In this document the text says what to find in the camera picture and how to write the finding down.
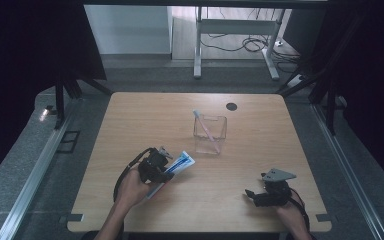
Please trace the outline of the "white power strip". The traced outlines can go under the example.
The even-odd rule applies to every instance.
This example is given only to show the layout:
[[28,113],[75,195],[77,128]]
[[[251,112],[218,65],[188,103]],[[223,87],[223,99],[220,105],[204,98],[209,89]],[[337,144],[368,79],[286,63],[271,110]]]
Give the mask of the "white power strip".
[[305,77],[303,75],[298,74],[291,81],[289,81],[287,83],[287,86],[289,88],[292,88],[292,87],[296,86],[297,84],[299,84],[300,82],[302,82],[304,79],[305,79]]

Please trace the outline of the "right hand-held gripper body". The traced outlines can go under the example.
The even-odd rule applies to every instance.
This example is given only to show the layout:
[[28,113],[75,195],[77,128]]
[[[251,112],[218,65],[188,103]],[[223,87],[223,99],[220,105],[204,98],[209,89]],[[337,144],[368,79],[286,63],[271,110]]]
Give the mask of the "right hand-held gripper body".
[[294,179],[296,175],[272,168],[261,176],[266,190],[261,196],[261,205],[264,207],[285,205],[292,195],[287,181]]

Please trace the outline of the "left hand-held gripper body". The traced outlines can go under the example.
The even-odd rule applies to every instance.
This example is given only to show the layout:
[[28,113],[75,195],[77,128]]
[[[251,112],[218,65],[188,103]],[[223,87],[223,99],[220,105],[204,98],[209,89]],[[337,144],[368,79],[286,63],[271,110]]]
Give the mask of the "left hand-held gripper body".
[[147,181],[163,183],[164,171],[167,169],[165,165],[169,159],[172,159],[172,156],[164,147],[159,149],[151,148],[149,155],[138,166],[141,181],[143,183]]

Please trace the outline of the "person's right hand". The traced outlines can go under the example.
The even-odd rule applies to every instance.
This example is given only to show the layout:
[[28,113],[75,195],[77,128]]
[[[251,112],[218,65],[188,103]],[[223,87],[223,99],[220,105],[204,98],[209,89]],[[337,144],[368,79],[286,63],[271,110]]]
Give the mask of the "person's right hand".
[[299,208],[293,203],[288,202],[283,206],[275,206],[274,209],[277,216],[290,233],[308,232],[305,220],[299,211]]

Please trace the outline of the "black floor frame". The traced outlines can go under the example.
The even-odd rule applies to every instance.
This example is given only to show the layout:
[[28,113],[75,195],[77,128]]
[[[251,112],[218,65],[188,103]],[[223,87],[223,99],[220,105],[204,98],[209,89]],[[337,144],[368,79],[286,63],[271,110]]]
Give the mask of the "black floor frame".
[[56,152],[59,154],[73,153],[78,143],[79,135],[79,131],[66,131],[57,147]]

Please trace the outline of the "person's left hand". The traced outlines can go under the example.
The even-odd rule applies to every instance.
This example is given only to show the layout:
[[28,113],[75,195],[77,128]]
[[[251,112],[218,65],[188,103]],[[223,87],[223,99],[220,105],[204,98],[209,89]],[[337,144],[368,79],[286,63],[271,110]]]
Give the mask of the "person's left hand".
[[134,167],[122,180],[118,189],[116,203],[130,209],[142,201],[146,194],[155,186],[155,183],[143,183],[140,179],[138,168]]

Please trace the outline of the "white and blue toothpaste tube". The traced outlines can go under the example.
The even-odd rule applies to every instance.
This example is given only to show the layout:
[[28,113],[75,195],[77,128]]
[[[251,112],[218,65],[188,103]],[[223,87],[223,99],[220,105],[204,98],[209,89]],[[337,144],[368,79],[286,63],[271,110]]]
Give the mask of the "white and blue toothpaste tube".
[[[187,152],[183,151],[180,156],[172,163],[172,165],[164,171],[164,173],[173,172],[176,176],[188,167],[192,166],[194,163],[195,160]],[[168,182],[159,183],[147,193],[146,198],[151,199],[166,183]]]

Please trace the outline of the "pink toothbrush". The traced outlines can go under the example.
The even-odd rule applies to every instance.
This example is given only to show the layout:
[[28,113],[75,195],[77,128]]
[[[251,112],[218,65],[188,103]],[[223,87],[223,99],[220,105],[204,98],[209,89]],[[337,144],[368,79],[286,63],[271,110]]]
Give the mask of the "pink toothbrush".
[[207,137],[209,138],[210,142],[213,144],[216,153],[220,154],[221,150],[220,150],[218,144],[216,143],[215,139],[213,138],[212,134],[210,133],[209,129],[206,127],[205,123],[201,119],[199,111],[194,109],[192,112],[193,112],[195,118],[200,123],[201,127],[203,128],[203,130],[206,133]]

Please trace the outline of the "aluminium rail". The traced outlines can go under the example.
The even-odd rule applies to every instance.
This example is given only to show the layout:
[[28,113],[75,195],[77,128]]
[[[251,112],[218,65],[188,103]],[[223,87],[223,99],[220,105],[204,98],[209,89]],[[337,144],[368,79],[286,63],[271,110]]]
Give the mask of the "aluminium rail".
[[62,140],[67,127],[72,123],[77,108],[81,105],[80,100],[71,100],[65,107],[66,118],[58,129],[54,129],[43,150],[41,151],[29,177],[27,178],[23,188],[21,189],[13,207],[0,229],[0,240],[13,240],[24,216],[34,198],[38,187],[56,153],[57,147]]
[[321,128],[330,148],[333,151],[339,168],[344,175],[347,185],[352,192],[352,195],[371,234],[373,235],[374,240],[384,240],[384,224],[372,201],[364,191],[337,137],[331,133],[325,124],[326,117],[323,114],[322,108],[318,105],[311,104],[311,109],[315,114],[319,127]]

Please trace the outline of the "black metal stand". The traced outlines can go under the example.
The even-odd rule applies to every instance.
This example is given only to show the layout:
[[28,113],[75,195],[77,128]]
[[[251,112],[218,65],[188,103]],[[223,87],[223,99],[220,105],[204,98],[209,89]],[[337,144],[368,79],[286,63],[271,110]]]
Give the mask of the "black metal stand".
[[334,114],[336,109],[335,99],[337,91],[337,85],[335,83],[337,79],[336,71],[338,69],[338,64],[341,60],[341,57],[345,53],[346,47],[357,31],[359,25],[362,22],[362,19],[363,16],[361,14],[351,13],[348,18],[344,20],[340,29],[334,36],[334,38],[337,40],[335,47],[332,46],[332,43],[329,43],[326,50],[317,53],[315,56],[309,59],[309,61],[314,61],[321,56],[326,58],[326,63],[319,71],[302,80],[294,87],[288,88],[287,84],[290,83],[292,79],[298,75],[300,70],[300,67],[298,67],[290,76],[290,78],[277,91],[277,94],[286,98],[315,83],[315,87],[309,94],[308,99],[311,104],[319,104],[324,97],[327,97],[325,126],[332,135],[335,134]]
[[56,109],[54,110],[54,113],[56,114],[55,129],[60,129],[65,123],[65,119],[66,119],[65,105],[64,105],[64,92],[67,92],[68,96],[71,99],[80,99],[82,97],[82,90],[80,88],[78,80],[85,82],[89,86],[97,89],[98,91],[104,93],[105,95],[111,96],[113,94],[112,90],[103,86],[92,77],[86,76],[85,74],[81,74],[76,71],[70,72],[70,73],[60,73],[55,80],[55,104],[56,104]]

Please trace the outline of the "black table bracket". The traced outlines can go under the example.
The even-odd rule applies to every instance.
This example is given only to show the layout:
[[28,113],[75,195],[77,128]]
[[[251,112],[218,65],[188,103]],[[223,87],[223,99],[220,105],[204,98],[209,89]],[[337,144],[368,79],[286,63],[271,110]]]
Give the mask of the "black table bracket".
[[83,220],[83,214],[68,214],[61,216],[59,223],[68,223],[68,222],[81,222]]

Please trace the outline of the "clear plastic container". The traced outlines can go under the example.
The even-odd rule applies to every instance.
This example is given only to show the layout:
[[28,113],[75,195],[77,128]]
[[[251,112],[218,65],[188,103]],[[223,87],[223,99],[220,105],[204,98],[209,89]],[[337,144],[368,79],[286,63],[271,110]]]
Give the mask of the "clear plastic container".
[[196,114],[193,136],[195,151],[201,154],[219,155],[227,135],[227,118]]

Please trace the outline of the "white cabinet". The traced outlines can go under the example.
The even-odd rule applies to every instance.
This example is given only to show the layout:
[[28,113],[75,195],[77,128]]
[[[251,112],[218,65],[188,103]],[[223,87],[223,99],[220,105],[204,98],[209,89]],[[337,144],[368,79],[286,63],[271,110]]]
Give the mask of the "white cabinet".
[[170,54],[170,6],[84,6],[101,54]]

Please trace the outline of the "white metal desk frame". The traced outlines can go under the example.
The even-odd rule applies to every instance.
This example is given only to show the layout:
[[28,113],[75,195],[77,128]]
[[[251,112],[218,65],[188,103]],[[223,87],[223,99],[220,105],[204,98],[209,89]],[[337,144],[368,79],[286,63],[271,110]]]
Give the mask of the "white metal desk frame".
[[279,79],[278,71],[272,60],[274,45],[280,31],[285,9],[281,9],[275,20],[232,20],[232,19],[203,19],[202,8],[198,7],[196,16],[196,44],[194,52],[193,76],[201,77],[201,35],[202,34],[233,34],[233,35],[263,35],[268,36],[268,46],[261,50],[271,78]]

